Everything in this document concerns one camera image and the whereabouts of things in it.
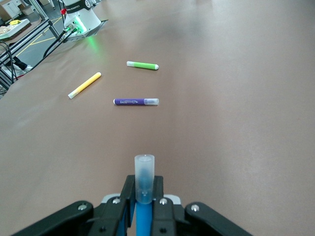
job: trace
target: clear marker cap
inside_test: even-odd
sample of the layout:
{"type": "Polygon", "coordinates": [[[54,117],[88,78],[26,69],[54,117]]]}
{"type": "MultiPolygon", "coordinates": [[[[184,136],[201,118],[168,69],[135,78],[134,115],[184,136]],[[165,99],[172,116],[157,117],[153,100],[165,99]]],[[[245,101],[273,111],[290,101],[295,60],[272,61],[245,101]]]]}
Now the clear marker cap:
{"type": "Polygon", "coordinates": [[[142,204],[152,202],[154,181],[154,156],[150,154],[137,155],[134,158],[136,200],[142,204]]]}
{"type": "Polygon", "coordinates": [[[158,105],[159,99],[158,98],[145,98],[144,105],[158,105]]]}

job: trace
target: table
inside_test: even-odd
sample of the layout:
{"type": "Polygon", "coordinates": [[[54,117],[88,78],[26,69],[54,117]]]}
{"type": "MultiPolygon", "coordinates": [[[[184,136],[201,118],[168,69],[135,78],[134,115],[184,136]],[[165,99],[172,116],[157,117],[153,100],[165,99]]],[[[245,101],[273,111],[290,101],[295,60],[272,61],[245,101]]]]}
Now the table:
{"type": "Polygon", "coordinates": [[[96,36],[61,45],[0,100],[1,233],[78,200],[99,205],[149,153],[184,206],[202,201],[254,235],[313,235],[314,9],[102,1],[95,12],[109,21],[96,36]],[[114,106],[118,97],[160,104],[114,106]]]}

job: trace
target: yellow floor line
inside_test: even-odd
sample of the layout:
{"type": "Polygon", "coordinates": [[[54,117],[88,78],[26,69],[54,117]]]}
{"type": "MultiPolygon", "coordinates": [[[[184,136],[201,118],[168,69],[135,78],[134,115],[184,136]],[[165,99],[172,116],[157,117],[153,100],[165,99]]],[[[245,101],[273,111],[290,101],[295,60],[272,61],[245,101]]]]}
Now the yellow floor line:
{"type": "Polygon", "coordinates": [[[41,41],[38,41],[38,42],[31,43],[30,45],[35,45],[35,44],[37,44],[37,43],[42,43],[42,42],[45,42],[45,41],[51,40],[51,39],[56,39],[56,38],[55,38],[55,37],[47,38],[47,39],[44,39],[44,40],[41,40],[41,41]]]}
{"type": "MultiPolygon", "coordinates": [[[[55,23],[57,23],[60,19],[61,19],[62,17],[59,17],[54,23],[53,23],[53,25],[55,24],[55,23]]],[[[31,46],[31,45],[33,45],[33,44],[36,44],[35,43],[35,41],[37,40],[37,39],[39,39],[41,36],[42,36],[43,34],[41,33],[35,40],[33,40],[28,46],[26,46],[22,51],[20,51],[16,56],[19,56],[22,52],[24,52],[29,46],[31,46]]]]}

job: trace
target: floor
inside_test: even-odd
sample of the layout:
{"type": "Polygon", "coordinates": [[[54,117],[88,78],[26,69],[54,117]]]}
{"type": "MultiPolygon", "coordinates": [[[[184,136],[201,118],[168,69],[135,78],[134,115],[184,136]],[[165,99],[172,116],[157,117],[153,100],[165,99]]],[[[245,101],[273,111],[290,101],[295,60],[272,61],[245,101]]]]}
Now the floor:
{"type": "MultiPolygon", "coordinates": [[[[63,30],[63,18],[61,17],[60,7],[57,0],[53,0],[55,9],[51,4],[41,6],[45,11],[46,15],[54,24],[54,27],[58,32],[63,30]]],[[[29,19],[30,22],[35,22],[39,19],[39,14],[35,11],[34,13],[25,16],[22,15],[18,19],[29,19]]],[[[49,29],[46,29],[41,35],[34,39],[26,48],[20,51],[16,56],[24,63],[34,66],[43,57],[46,49],[52,44],[56,38],[53,36],[49,29]]],[[[5,95],[6,91],[0,86],[0,99],[5,95]]]]}

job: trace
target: screw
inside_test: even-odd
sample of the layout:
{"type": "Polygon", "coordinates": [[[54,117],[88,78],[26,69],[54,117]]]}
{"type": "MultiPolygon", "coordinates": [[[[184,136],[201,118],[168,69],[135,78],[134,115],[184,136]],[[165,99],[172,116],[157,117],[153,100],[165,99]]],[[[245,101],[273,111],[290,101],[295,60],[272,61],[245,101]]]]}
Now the screw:
{"type": "Polygon", "coordinates": [[[160,201],[159,201],[160,204],[162,205],[165,205],[167,204],[167,199],[166,198],[162,198],[160,201]]]}
{"type": "Polygon", "coordinates": [[[85,210],[87,208],[87,205],[86,204],[81,204],[79,207],[78,207],[78,210],[85,210]]]}
{"type": "Polygon", "coordinates": [[[113,204],[118,204],[118,203],[120,203],[120,199],[119,199],[119,198],[115,198],[115,199],[113,200],[113,204]]]}
{"type": "Polygon", "coordinates": [[[192,205],[191,206],[191,210],[193,210],[193,211],[199,211],[199,206],[198,205],[192,205]]]}

